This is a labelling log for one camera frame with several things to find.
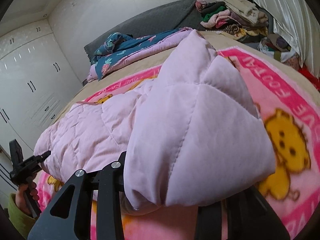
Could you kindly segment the person's left hand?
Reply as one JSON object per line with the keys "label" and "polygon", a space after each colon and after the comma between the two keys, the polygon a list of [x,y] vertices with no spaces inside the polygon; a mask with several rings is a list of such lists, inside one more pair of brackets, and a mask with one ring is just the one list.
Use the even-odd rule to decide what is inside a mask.
{"label": "person's left hand", "polygon": [[35,176],[33,177],[29,177],[27,178],[27,183],[26,184],[21,184],[17,191],[16,191],[16,197],[15,197],[15,203],[16,206],[26,215],[29,215],[30,217],[33,217],[33,212],[30,209],[30,205],[28,204],[27,200],[27,196],[31,196],[31,198],[34,201],[38,201],[39,200],[39,195],[38,195],[38,191],[36,189],[37,185],[35,182],[33,182],[33,179],[35,178]]}

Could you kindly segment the green sleeve forearm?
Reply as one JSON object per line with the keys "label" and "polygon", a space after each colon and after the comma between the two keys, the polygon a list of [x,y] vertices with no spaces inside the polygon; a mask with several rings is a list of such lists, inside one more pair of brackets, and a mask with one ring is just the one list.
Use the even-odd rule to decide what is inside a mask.
{"label": "green sleeve forearm", "polygon": [[29,232],[32,227],[35,225],[37,219],[32,218],[29,215],[26,215],[22,212],[15,203],[16,195],[12,193],[8,201],[8,214],[9,220],[12,222],[16,230],[23,236],[24,239],[27,239]]}

